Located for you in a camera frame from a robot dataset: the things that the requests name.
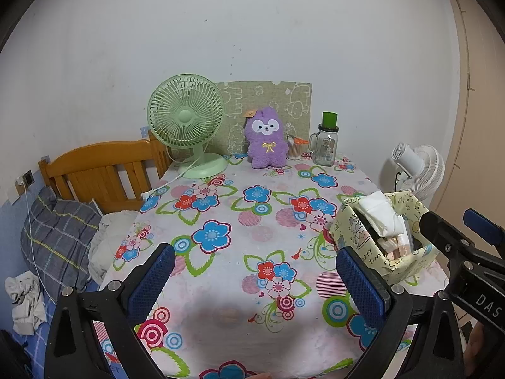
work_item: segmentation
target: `door frame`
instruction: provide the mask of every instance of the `door frame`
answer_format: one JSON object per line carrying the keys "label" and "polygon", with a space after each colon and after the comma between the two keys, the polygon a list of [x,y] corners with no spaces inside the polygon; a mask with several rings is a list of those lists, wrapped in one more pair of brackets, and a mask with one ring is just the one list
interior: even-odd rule
{"label": "door frame", "polygon": [[463,138],[466,110],[468,108],[468,91],[470,88],[470,59],[468,54],[468,42],[466,40],[465,23],[463,22],[463,12],[461,11],[461,6],[458,0],[450,0],[450,4],[453,8],[456,31],[458,34],[458,44],[460,47],[460,97],[458,101],[458,110],[456,111],[453,139],[451,140],[448,156],[445,161],[445,175],[440,187],[438,187],[433,199],[430,202],[429,207],[431,211],[436,211],[438,209],[450,177],[453,174],[456,158],[458,157],[458,152],[460,150],[461,139]]}

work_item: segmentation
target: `yellow bow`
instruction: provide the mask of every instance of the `yellow bow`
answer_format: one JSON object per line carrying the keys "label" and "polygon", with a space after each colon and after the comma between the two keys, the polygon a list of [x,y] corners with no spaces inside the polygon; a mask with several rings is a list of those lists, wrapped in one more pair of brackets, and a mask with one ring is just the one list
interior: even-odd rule
{"label": "yellow bow", "polygon": [[275,147],[275,143],[274,142],[271,142],[270,144],[268,144],[267,142],[263,143],[263,148],[267,149],[267,153],[270,152],[270,151],[274,152],[273,147]]}

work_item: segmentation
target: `cable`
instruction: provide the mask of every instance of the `cable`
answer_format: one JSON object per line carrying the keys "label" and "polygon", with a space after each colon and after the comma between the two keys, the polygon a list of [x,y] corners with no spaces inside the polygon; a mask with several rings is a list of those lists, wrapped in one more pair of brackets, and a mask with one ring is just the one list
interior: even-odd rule
{"label": "cable", "polygon": [[51,295],[49,295],[49,292],[45,288],[44,283],[42,282],[42,278],[40,277],[40,274],[39,274],[39,268],[37,267],[37,264],[35,263],[35,253],[33,252],[33,238],[31,235],[30,206],[28,204],[28,192],[26,191],[25,181],[23,181],[23,188],[25,189],[26,209],[28,210],[28,229],[30,230],[30,246],[32,249],[33,265],[34,265],[35,270],[37,272],[37,276],[39,277],[40,284],[42,285],[42,288],[44,288],[44,291],[47,294],[47,297],[51,300],[52,303],[54,303],[56,305],[56,302],[52,299]]}
{"label": "cable", "polygon": [[[182,177],[190,168],[193,167],[193,165],[195,165],[199,159],[202,157],[202,155],[204,155],[205,151],[207,150],[207,147],[209,146],[209,143],[205,144],[205,149],[203,150],[203,152],[200,154],[200,156],[194,160],[191,165],[189,165],[189,167],[186,168],[186,170],[182,173],[182,174],[179,174],[178,176],[176,176],[174,179],[171,179],[170,181],[168,181],[166,184],[163,184],[163,185],[160,185],[158,188],[155,188],[155,189],[151,189],[151,191],[149,192],[143,192],[140,194],[141,198],[145,201],[147,201],[149,199],[149,197],[154,193],[156,192],[157,190],[160,190],[161,188],[167,186],[168,184],[171,184],[172,182],[174,182],[175,180],[179,179],[180,177]],[[183,163],[184,161],[176,161],[174,160],[172,157],[170,157],[170,153],[168,152],[168,149],[167,149],[167,153],[169,155],[169,158],[175,162],[175,163],[178,163],[178,164],[181,164]]]}
{"label": "cable", "polygon": [[397,172],[396,173],[396,177],[395,177],[395,192],[396,192],[396,186],[398,185],[398,175],[400,175],[401,172]]}

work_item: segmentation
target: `white fan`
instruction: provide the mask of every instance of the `white fan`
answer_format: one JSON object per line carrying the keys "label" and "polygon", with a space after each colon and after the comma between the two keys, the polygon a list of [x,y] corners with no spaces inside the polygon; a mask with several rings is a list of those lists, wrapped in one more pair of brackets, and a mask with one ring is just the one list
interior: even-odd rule
{"label": "white fan", "polygon": [[400,191],[411,192],[420,201],[435,193],[443,179],[445,164],[432,145],[420,145],[411,149],[401,142],[391,153],[403,171],[398,183]]}

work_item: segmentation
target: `green lid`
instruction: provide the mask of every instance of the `green lid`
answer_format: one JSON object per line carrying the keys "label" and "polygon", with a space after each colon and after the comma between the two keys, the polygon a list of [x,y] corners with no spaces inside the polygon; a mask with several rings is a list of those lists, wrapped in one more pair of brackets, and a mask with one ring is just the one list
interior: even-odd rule
{"label": "green lid", "polygon": [[324,128],[335,128],[337,127],[337,117],[338,114],[334,112],[323,112],[323,127]]}

